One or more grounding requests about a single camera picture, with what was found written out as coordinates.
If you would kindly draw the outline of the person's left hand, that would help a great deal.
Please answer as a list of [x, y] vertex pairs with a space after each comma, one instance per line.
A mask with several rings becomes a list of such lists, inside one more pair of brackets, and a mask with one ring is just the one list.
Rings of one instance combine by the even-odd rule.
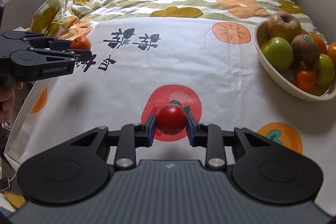
[[16, 94], [14, 88], [7, 88], [5, 86], [2, 86], [0, 96], [1, 96], [0, 97], [1, 123], [12, 122], [14, 118], [17, 116], [17, 110], [15, 107]]

